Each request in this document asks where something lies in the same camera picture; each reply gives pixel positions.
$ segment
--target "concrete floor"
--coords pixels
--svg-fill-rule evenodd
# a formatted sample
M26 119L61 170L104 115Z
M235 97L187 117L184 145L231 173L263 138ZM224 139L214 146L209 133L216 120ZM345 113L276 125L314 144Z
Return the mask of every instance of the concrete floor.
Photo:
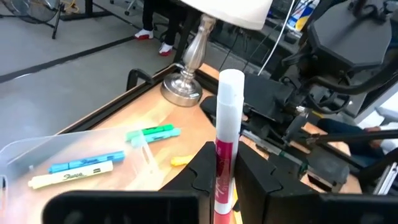
M141 26L139 10L125 16L108 0L102 7ZM83 0L77 1L84 10ZM0 5L0 14L7 14ZM155 21L163 18L156 16ZM114 16L60 21L56 40L47 26L15 18L0 19L0 76L132 36L137 28ZM174 55L160 57L158 40L131 40L110 49L0 83L0 148L24 138L53 135L123 93L132 68L154 73ZM220 68L227 51L208 44L205 62ZM222 69L242 69L245 61L230 54Z

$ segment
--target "white glue stick cap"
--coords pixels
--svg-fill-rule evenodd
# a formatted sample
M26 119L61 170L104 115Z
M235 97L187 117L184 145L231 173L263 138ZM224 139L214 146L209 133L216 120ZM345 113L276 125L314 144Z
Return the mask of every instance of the white glue stick cap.
M220 72L217 100L224 105L233 105L243 99L244 73L237 69Z

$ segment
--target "clear plastic bin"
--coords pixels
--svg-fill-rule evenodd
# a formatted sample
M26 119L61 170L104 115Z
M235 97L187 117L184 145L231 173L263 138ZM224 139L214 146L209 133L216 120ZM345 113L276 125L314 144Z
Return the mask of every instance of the clear plastic bin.
M158 190L163 178L141 131L126 141L131 128L111 128L44 138L24 139L0 151L0 175L6 188L0 194L1 224L39 224L42 209L54 196L70 190ZM39 189L28 186L53 164L123 151L113 170Z

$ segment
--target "lamp shade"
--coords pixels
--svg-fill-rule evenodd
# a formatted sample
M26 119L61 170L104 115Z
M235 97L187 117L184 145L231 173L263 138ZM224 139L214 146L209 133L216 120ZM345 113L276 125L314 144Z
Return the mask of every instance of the lamp shade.
M272 0L182 0L182 2L229 24L260 30Z

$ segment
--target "red glue stick label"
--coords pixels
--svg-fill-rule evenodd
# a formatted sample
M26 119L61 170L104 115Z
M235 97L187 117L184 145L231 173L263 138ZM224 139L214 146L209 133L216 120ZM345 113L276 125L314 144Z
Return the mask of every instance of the red glue stick label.
M216 139L216 192L215 197L218 203L228 203L229 181L231 178L231 159L232 159L232 142L223 142Z

